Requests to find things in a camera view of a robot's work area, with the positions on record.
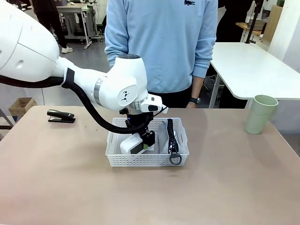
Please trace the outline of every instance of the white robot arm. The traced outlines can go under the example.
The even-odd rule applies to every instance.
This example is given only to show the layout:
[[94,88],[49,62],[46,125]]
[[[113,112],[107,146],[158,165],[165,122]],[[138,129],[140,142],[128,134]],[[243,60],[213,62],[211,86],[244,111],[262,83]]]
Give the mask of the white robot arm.
[[40,23],[0,0],[0,75],[25,82],[39,82],[49,77],[62,77],[74,71],[74,83],[91,102],[128,114],[161,111],[158,96],[147,92],[143,60],[134,55],[119,56],[106,74],[82,69],[61,58],[53,35]]

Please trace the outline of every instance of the wristwatch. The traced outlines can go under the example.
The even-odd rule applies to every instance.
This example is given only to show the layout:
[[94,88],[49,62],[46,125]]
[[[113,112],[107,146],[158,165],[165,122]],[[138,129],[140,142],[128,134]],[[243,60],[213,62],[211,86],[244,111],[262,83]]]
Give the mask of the wristwatch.
[[193,103],[196,103],[196,104],[200,104],[200,98],[191,97],[189,101],[193,102]]

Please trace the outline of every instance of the table leg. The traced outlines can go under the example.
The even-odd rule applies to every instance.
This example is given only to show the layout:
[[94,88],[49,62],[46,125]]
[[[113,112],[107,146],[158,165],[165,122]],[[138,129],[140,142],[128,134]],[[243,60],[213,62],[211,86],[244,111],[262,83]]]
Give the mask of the table leg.
[[246,106],[245,106],[245,109],[250,109],[250,108],[251,108],[251,105],[252,105],[252,102],[253,102],[253,100],[248,100],[248,101],[247,101],[247,104],[246,104]]
[[86,39],[86,46],[84,47],[84,49],[87,49],[90,46],[91,42],[89,40],[89,36],[88,36],[87,30],[86,30],[85,19],[83,17],[83,11],[82,10],[81,10],[81,17],[82,17],[83,29],[84,29],[85,39]]
[[212,90],[209,108],[214,108],[214,106],[215,106],[216,97],[217,97],[217,93],[218,93],[219,86],[220,86],[220,81],[221,81],[221,77],[218,74],[217,78],[216,78],[216,82],[214,84],[214,89]]

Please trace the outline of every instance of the white sneaker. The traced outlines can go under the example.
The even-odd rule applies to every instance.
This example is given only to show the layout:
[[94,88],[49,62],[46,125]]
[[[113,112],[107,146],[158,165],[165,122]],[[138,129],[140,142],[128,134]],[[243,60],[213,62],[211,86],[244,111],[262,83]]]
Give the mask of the white sneaker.
[[73,51],[73,48],[69,48],[68,46],[66,48],[61,48],[61,53],[71,53]]

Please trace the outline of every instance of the stapler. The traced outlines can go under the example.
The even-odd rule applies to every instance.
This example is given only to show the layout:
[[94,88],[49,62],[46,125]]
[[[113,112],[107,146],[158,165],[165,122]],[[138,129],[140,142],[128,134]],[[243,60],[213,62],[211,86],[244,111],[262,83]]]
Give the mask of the stapler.
[[54,123],[74,123],[75,117],[74,114],[69,112],[61,112],[54,109],[49,109],[47,115],[50,116],[48,122]]

